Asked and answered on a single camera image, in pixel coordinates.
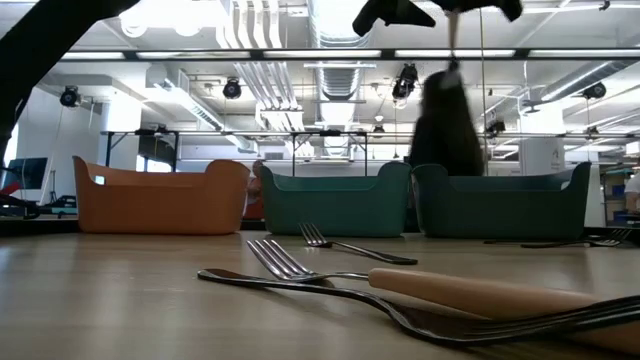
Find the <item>table surface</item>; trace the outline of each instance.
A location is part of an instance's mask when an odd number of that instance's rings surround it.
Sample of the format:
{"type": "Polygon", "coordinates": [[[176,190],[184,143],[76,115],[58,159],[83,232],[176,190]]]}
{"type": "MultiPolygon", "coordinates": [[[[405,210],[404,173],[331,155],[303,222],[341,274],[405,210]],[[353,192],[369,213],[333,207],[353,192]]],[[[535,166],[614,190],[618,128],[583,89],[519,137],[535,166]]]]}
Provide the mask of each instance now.
{"type": "MultiPolygon", "coordinates": [[[[224,237],[65,234],[0,239],[0,359],[621,359],[569,343],[460,351],[404,335],[360,302],[200,281],[202,268],[271,278],[244,245],[224,237]]],[[[318,272],[396,267],[338,249],[272,237],[318,272]]],[[[415,257],[411,268],[576,290],[613,298],[640,292],[634,249],[521,249],[478,241],[348,239],[415,257]]],[[[423,302],[366,282],[337,287],[423,302]]]]}

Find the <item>ceiling pipe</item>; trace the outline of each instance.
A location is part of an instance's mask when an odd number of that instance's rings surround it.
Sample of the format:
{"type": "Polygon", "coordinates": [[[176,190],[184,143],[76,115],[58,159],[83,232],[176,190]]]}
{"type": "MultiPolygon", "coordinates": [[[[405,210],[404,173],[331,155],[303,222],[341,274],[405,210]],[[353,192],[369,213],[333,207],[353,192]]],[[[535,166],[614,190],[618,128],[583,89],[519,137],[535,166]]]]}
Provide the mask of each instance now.
{"type": "MultiPolygon", "coordinates": [[[[265,39],[265,36],[264,36],[264,5],[262,3],[262,0],[252,0],[252,4],[253,4],[253,10],[254,10],[253,38],[256,41],[259,48],[266,49],[269,47],[269,45],[267,44],[267,40],[265,39]]],[[[262,65],[260,63],[256,63],[256,64],[257,66],[260,66],[262,68],[262,65]]],[[[276,84],[278,91],[280,92],[280,100],[279,100],[280,108],[289,108],[290,102],[284,91],[284,86],[282,85],[282,81],[278,76],[278,73],[275,71],[275,67],[273,66],[273,63],[267,63],[267,70],[271,74],[271,77],[273,78],[273,81],[276,84]]],[[[276,95],[273,88],[271,87],[271,84],[269,83],[267,86],[268,86],[268,90],[270,90],[271,96],[273,96],[274,99],[277,99],[278,96],[276,95]]]]}
{"type": "MultiPolygon", "coordinates": [[[[234,22],[233,22],[233,9],[229,10],[227,21],[223,26],[219,26],[216,28],[216,41],[220,45],[222,49],[229,48],[240,48],[240,44],[238,44],[238,40],[235,37],[234,30],[234,22]]],[[[264,109],[272,108],[273,105],[266,98],[266,95],[262,93],[258,85],[255,83],[254,79],[249,76],[248,72],[250,69],[247,69],[246,64],[235,63],[233,66],[236,69],[236,72],[240,77],[244,80],[245,84],[253,94],[260,104],[264,107],[264,109]]]]}
{"type": "MultiPolygon", "coordinates": [[[[175,85],[174,82],[169,79],[170,76],[168,73],[166,73],[166,69],[164,70],[166,74],[165,79],[162,81],[162,84],[158,82],[154,83],[154,87],[166,91],[168,94],[170,94],[173,101],[189,111],[198,120],[210,126],[212,129],[216,131],[235,131],[235,129],[233,128],[226,127],[225,122],[222,120],[222,117],[213,109],[211,109],[206,104],[206,102],[204,102],[198,96],[194,96],[190,93],[189,90],[191,89],[191,84],[189,77],[184,74],[182,70],[178,71],[178,73],[175,74],[176,76],[174,80],[177,80],[177,85],[175,85]]],[[[156,76],[156,71],[157,68],[149,68],[147,70],[147,74],[149,74],[150,72],[154,72],[154,75],[151,76],[151,78],[153,78],[154,76],[156,76]]],[[[227,135],[225,136],[225,138],[232,144],[236,145],[239,149],[251,152],[257,151],[257,143],[255,141],[247,140],[244,137],[235,135],[227,135]]]]}
{"type": "MultiPolygon", "coordinates": [[[[563,0],[558,6],[558,9],[562,9],[565,6],[569,5],[569,3],[571,2],[571,0],[563,0]]],[[[551,19],[553,19],[556,14],[558,14],[557,12],[553,12],[548,14],[547,16],[545,16],[544,19],[542,19],[542,21],[538,22],[536,27],[534,27],[531,31],[529,31],[525,36],[522,37],[522,39],[520,39],[520,41],[518,41],[514,47],[519,48],[522,45],[524,45],[527,41],[529,41],[529,39],[531,39],[533,37],[533,35],[535,35],[538,31],[540,31],[540,29],[542,29],[543,26],[545,26],[549,21],[551,21],[551,19]]]]}
{"type": "MultiPolygon", "coordinates": [[[[249,39],[249,31],[248,31],[248,18],[249,18],[249,6],[247,5],[247,0],[235,0],[235,3],[238,4],[238,39],[240,40],[240,44],[245,49],[252,49],[253,44],[251,43],[251,39],[249,39]]],[[[269,108],[279,108],[280,102],[278,101],[275,93],[273,93],[273,89],[269,91],[269,79],[262,71],[262,67],[256,66],[257,64],[243,64],[245,74],[251,78],[251,81],[255,83],[256,88],[261,96],[263,96],[269,105],[269,108]]]]}
{"type": "MultiPolygon", "coordinates": [[[[278,4],[278,0],[269,0],[269,41],[273,48],[282,48],[282,41],[280,41],[280,5],[278,4]]],[[[284,92],[281,91],[283,98],[286,96],[289,106],[292,109],[298,109],[298,101],[296,99],[295,91],[293,90],[293,84],[291,77],[289,76],[287,63],[278,62],[275,64],[274,68],[277,73],[277,77],[283,85],[282,90],[284,90],[284,92]]]]}
{"type": "Polygon", "coordinates": [[[631,93],[633,91],[636,91],[638,89],[640,89],[640,84],[639,85],[635,85],[633,87],[630,87],[630,88],[628,88],[626,90],[620,91],[619,93],[613,94],[611,96],[605,97],[604,99],[600,99],[600,100],[596,101],[593,104],[589,104],[588,107],[583,107],[580,110],[576,110],[576,111],[574,111],[572,113],[567,114],[566,117],[582,114],[584,112],[587,112],[587,109],[589,111],[591,111],[591,110],[596,109],[596,108],[598,108],[598,107],[600,107],[602,105],[606,105],[609,101],[614,100],[614,99],[618,98],[619,96],[628,95],[629,93],[631,93]]]}
{"type": "MultiPolygon", "coordinates": [[[[637,47],[640,46],[640,34],[637,34],[622,46],[637,47]]],[[[537,92],[536,97],[528,100],[526,106],[541,105],[549,102],[562,100],[563,98],[580,92],[618,72],[627,69],[636,64],[637,60],[610,60],[610,61],[592,61],[581,66],[576,71],[564,76],[560,80],[544,86],[537,92]]],[[[501,102],[503,112],[509,111],[518,106],[517,99],[506,98],[501,102]]]]}

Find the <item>teal basket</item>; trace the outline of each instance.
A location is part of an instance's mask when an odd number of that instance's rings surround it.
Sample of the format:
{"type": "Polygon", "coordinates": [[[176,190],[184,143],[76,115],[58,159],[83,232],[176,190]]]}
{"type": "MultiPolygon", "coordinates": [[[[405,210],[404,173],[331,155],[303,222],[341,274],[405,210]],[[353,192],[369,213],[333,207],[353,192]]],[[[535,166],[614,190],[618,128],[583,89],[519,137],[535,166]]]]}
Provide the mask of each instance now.
{"type": "Polygon", "coordinates": [[[384,164],[378,176],[291,177],[263,167],[267,230],[300,235],[313,223],[325,236],[397,237],[404,229],[411,167],[384,164]]]}
{"type": "Polygon", "coordinates": [[[590,163],[542,176],[448,176],[414,169],[418,221],[432,238],[577,239],[584,230],[590,163]]]}

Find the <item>ceiling light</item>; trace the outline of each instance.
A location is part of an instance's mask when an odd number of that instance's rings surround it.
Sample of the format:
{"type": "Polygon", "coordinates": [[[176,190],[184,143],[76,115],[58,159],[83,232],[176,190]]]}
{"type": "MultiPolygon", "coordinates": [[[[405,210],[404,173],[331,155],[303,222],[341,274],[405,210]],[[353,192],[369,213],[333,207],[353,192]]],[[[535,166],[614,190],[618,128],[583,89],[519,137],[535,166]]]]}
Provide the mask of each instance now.
{"type": "Polygon", "coordinates": [[[138,51],[136,55],[140,59],[171,60],[171,59],[248,59],[251,57],[248,51],[138,51]]]}
{"type": "Polygon", "coordinates": [[[377,58],[380,50],[351,49],[351,50],[270,50],[264,52],[264,57],[272,58],[377,58]]]}
{"type": "Polygon", "coordinates": [[[180,136],[217,136],[220,131],[180,131],[180,136]]]}
{"type": "MultiPolygon", "coordinates": [[[[512,57],[515,50],[454,50],[457,58],[465,57],[512,57]]],[[[451,56],[450,50],[396,50],[397,58],[441,58],[451,56]]]]}
{"type": "Polygon", "coordinates": [[[183,24],[180,26],[176,26],[175,30],[176,30],[176,33],[180,36],[191,37],[198,34],[200,30],[202,30],[202,27],[183,24]]]}
{"type": "Polygon", "coordinates": [[[130,38],[139,38],[147,32],[147,27],[144,25],[127,25],[125,22],[120,24],[122,32],[130,38]]]}
{"type": "Polygon", "coordinates": [[[306,63],[303,66],[307,69],[375,69],[378,67],[371,63],[306,63]]]}
{"type": "Polygon", "coordinates": [[[68,52],[62,60],[124,60],[121,52],[68,52]]]}
{"type": "Polygon", "coordinates": [[[562,49],[562,50],[532,50],[529,57],[625,57],[639,56],[640,49],[562,49]]]}
{"type": "Polygon", "coordinates": [[[270,131],[234,131],[234,135],[237,136],[291,136],[288,132],[270,132],[270,131]]]}

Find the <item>window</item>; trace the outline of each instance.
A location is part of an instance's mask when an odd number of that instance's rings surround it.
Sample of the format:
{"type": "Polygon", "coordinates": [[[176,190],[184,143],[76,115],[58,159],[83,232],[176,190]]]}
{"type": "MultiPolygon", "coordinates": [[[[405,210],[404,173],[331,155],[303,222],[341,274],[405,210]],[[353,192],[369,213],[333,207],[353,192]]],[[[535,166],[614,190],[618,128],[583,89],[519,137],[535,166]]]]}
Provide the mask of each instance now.
{"type": "Polygon", "coordinates": [[[7,144],[7,151],[4,153],[4,165],[8,166],[9,161],[16,158],[18,153],[18,124],[13,128],[11,132],[11,139],[7,144]]]}
{"type": "MultiPolygon", "coordinates": [[[[136,157],[136,171],[144,171],[144,157],[136,157]]],[[[147,172],[171,172],[171,165],[160,161],[147,160],[147,172]]]]}

